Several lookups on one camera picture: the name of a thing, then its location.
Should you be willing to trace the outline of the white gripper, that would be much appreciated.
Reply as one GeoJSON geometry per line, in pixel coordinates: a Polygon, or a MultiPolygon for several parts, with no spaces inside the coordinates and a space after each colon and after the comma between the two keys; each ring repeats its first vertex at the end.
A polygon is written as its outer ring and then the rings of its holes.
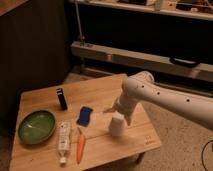
{"type": "Polygon", "coordinates": [[[137,101],[135,99],[118,97],[115,100],[113,107],[106,108],[105,110],[103,110],[103,113],[112,113],[116,110],[119,113],[125,115],[126,123],[128,126],[130,126],[132,122],[131,114],[134,112],[136,105],[137,105],[137,101]]]}

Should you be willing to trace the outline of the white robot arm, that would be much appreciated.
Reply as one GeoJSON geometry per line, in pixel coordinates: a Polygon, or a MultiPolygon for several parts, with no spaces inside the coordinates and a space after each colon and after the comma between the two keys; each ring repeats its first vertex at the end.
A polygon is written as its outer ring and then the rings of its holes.
{"type": "Polygon", "coordinates": [[[148,71],[127,77],[121,88],[121,94],[104,112],[123,114],[127,125],[131,124],[137,104],[147,101],[213,130],[213,98],[157,86],[148,71]]]}

